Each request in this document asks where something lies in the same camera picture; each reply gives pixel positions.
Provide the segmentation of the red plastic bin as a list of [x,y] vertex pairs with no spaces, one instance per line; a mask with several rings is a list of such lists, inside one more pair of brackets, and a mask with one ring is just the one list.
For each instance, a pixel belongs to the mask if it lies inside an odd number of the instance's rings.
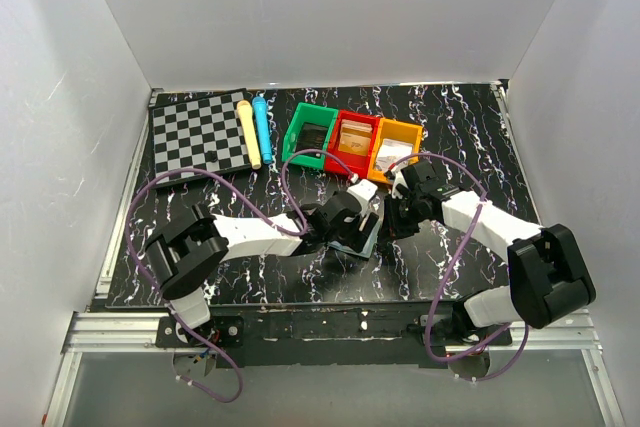
[[[366,157],[344,154],[338,150],[338,143],[339,143],[339,137],[340,137],[340,125],[343,120],[365,122],[373,126],[373,133],[371,136],[369,152]],[[371,158],[372,144],[373,144],[375,135],[377,133],[379,121],[380,121],[379,117],[351,112],[348,110],[340,110],[333,128],[333,132],[329,141],[329,145],[327,147],[327,151],[335,155],[337,158],[339,158],[344,164],[346,164],[350,168],[352,172],[356,173],[359,177],[366,178],[369,161]]]

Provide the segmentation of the cream yellow marker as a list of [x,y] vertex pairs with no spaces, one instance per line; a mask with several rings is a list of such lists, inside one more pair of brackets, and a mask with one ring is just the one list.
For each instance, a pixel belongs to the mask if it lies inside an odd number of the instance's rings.
[[237,103],[236,111],[243,129],[251,168],[258,170],[261,168],[262,159],[254,126],[252,105],[247,100],[241,100]]

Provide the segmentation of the black cards in green bin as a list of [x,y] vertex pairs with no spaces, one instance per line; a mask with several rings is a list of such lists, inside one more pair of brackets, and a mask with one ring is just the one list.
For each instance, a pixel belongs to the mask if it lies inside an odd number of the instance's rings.
[[302,124],[296,141],[296,151],[316,149],[323,150],[328,134],[328,127],[309,122]]

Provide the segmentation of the gold striped credit card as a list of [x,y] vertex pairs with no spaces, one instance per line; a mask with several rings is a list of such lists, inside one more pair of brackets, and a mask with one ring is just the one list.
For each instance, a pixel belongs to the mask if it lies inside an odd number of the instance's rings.
[[370,136],[342,133],[339,137],[338,150],[344,154],[366,157],[369,152],[370,143]]

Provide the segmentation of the blue marker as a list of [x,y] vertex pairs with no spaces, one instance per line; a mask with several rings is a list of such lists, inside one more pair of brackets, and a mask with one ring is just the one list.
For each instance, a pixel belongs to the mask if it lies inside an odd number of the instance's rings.
[[267,102],[262,96],[257,95],[252,99],[252,107],[262,162],[264,164],[271,164],[273,162],[273,154],[270,139],[270,124],[267,117]]

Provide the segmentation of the black grey checkerboard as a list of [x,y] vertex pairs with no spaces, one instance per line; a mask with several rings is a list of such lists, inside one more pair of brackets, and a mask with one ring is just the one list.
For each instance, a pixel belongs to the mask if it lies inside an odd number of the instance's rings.
[[[251,167],[236,106],[244,89],[160,93],[149,108],[153,165],[158,188],[196,180],[193,168],[218,175]],[[212,161],[208,152],[214,151]]]

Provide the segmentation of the green plastic bin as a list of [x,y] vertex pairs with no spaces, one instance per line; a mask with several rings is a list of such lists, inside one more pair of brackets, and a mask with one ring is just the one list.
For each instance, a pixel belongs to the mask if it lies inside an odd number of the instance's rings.
[[300,102],[285,133],[282,161],[305,149],[325,151],[339,111],[331,107]]

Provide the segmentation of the white cards in orange bin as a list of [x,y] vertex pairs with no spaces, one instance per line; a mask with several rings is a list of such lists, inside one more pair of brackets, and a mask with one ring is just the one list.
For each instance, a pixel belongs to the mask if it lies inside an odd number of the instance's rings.
[[412,144],[393,139],[384,139],[376,154],[374,168],[378,171],[386,172],[398,159],[408,156],[412,152]]

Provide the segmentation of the tan cards in red bin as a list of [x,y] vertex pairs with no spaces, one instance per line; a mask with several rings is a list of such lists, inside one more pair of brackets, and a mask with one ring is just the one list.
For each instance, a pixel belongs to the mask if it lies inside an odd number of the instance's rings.
[[340,139],[342,142],[370,140],[372,133],[373,126],[369,123],[343,120],[340,125]]

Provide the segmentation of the orange plastic bin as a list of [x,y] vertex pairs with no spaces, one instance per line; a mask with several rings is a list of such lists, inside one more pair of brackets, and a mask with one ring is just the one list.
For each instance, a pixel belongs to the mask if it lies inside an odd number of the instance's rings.
[[386,183],[388,181],[384,175],[385,172],[378,171],[374,168],[374,160],[378,152],[379,146],[384,139],[393,139],[413,145],[413,152],[417,153],[423,136],[423,127],[419,124],[411,124],[401,122],[395,119],[381,118],[378,124],[377,133],[375,135],[371,158],[369,161],[367,179],[377,183]]

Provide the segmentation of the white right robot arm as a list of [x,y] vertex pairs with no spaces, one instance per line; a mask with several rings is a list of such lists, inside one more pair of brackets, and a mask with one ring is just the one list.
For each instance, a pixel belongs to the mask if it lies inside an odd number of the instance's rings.
[[568,227],[521,220],[446,183],[427,160],[393,166],[386,176],[393,187],[384,200],[381,239],[411,237],[421,223],[435,221],[469,235],[508,267],[508,285],[454,305],[451,324],[460,342],[475,344],[489,327],[514,321],[541,329],[595,300],[595,286]]

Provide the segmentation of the mint green card holder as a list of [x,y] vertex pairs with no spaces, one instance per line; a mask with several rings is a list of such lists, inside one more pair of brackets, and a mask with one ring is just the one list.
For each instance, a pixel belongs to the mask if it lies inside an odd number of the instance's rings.
[[373,227],[372,232],[370,233],[368,239],[366,240],[363,248],[360,251],[355,251],[352,248],[344,246],[336,241],[329,243],[329,247],[337,252],[353,255],[362,259],[369,259],[373,254],[373,250],[377,242],[377,236],[381,226],[382,226],[382,220],[379,219],[376,225]]

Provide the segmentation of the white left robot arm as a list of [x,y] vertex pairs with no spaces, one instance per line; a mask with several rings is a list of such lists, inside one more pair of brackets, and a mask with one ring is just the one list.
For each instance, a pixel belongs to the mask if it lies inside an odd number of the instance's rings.
[[302,213],[309,230],[297,237],[279,231],[301,230],[293,211],[264,221],[211,214],[194,205],[185,217],[149,239],[146,258],[162,298],[179,322],[178,334],[188,345],[200,347],[212,337],[203,284],[219,264],[244,257],[307,255],[332,242],[362,253],[375,240],[380,221],[367,202],[346,191],[323,205],[307,204]]

